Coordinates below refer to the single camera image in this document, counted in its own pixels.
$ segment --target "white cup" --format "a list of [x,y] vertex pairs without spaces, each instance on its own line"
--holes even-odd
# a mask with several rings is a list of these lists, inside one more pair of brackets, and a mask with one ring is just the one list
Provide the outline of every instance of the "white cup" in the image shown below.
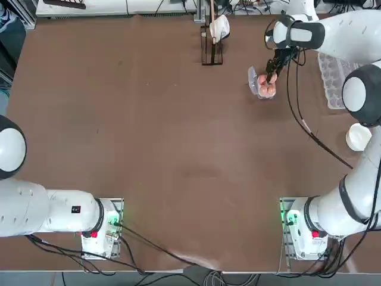
[[225,38],[230,33],[230,25],[225,15],[219,16],[214,20],[214,23],[209,25],[210,34],[213,36],[212,29],[216,26],[216,43],[218,43],[221,39]]
[[346,144],[353,151],[364,151],[370,138],[370,130],[359,123],[353,124],[345,135]]

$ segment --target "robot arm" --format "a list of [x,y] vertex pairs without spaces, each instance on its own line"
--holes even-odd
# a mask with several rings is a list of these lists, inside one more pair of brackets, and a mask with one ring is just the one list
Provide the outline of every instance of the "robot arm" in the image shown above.
[[[364,231],[371,217],[381,159],[381,12],[359,10],[316,20],[310,7],[312,1],[292,3],[296,7],[291,11],[296,14],[281,16],[274,29],[265,35],[266,40],[273,40],[282,51],[314,49],[363,64],[345,79],[343,102],[361,124],[376,126],[356,166],[338,186],[321,197],[297,198],[287,215],[296,258],[316,260],[324,253],[328,236],[343,238]],[[378,198],[375,213],[380,210]],[[371,225],[381,227],[378,215]]]
[[82,249],[111,257],[121,213],[107,198],[83,191],[49,189],[12,179],[26,158],[21,129],[0,115],[0,237],[36,232],[80,232]]
[[309,14],[281,16],[272,36],[277,48],[288,46],[315,49],[316,51],[360,64],[371,64],[381,59],[381,11],[358,10],[316,20],[314,10],[303,8],[312,1],[297,1]]

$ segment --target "brown table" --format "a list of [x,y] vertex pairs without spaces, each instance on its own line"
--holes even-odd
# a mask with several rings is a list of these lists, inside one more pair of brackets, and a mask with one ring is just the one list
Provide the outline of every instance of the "brown table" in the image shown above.
[[[130,227],[205,266],[276,271],[279,198],[324,194],[348,169],[292,119],[286,72],[275,99],[251,94],[248,67],[260,71],[273,57],[262,40],[270,20],[230,18],[224,64],[217,67],[200,65],[199,27],[191,17],[39,21],[27,35],[8,108],[28,143],[17,177],[47,188],[123,197]],[[299,76],[308,124],[354,164],[357,155],[344,137],[354,120],[326,107],[316,52],[307,52]],[[351,260],[352,271],[381,271],[372,263],[381,254],[376,235]],[[73,234],[41,237],[80,248]],[[184,267],[127,238],[141,268]],[[2,238],[0,251],[7,258],[0,269],[79,269],[23,237]],[[124,250],[122,259],[128,261]],[[293,262],[298,269],[305,263]]]

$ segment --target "red emergency stop button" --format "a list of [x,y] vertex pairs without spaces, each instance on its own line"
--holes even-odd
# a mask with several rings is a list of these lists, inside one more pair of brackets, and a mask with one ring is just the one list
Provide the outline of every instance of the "red emergency stop button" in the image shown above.
[[312,231],[312,237],[319,237],[319,231]]

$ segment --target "black stand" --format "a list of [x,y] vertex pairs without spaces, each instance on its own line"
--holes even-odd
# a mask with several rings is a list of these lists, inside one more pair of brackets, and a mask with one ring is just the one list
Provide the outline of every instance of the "black stand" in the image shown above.
[[223,39],[222,35],[218,43],[213,43],[213,38],[208,40],[208,35],[210,33],[209,26],[212,21],[212,11],[209,10],[209,19],[205,21],[205,25],[201,26],[201,64],[203,66],[220,66],[223,64]]

